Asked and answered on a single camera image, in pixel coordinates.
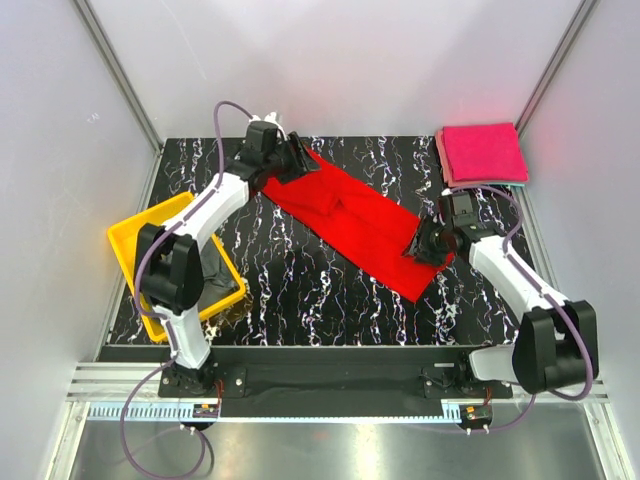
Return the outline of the red t-shirt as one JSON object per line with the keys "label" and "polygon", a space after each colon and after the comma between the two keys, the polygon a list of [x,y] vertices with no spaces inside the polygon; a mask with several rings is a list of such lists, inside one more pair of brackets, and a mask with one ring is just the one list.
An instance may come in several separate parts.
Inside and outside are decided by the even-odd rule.
{"label": "red t-shirt", "polygon": [[442,270],[404,254],[419,217],[344,170],[311,154],[320,170],[263,194],[340,255],[401,297],[417,302]]}

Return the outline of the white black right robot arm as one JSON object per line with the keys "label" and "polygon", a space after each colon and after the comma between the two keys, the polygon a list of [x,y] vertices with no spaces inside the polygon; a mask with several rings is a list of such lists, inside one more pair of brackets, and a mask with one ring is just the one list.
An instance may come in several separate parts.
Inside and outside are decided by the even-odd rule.
{"label": "white black right robot arm", "polygon": [[421,218],[405,256],[440,267],[451,256],[486,278],[519,321],[509,345],[471,351],[454,371],[454,384],[476,396],[490,381],[518,385],[527,393],[549,392],[578,401],[592,390],[599,373],[596,312],[572,301],[544,281],[512,245],[513,231],[500,234],[479,220],[469,189],[445,189],[434,218]]}

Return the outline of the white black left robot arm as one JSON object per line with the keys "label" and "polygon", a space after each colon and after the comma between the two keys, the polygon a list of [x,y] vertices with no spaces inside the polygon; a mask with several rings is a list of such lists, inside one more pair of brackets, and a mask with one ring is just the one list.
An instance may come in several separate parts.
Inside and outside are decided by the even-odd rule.
{"label": "white black left robot arm", "polygon": [[208,394],[216,382],[216,372],[205,365],[210,347],[198,310],[204,290],[204,247],[268,180],[290,183],[320,170],[299,135],[284,131],[276,112],[252,117],[238,153],[222,160],[222,170],[201,194],[163,224],[144,224],[136,243],[136,307],[142,316],[161,323],[170,358],[183,368],[181,384],[196,396]]}

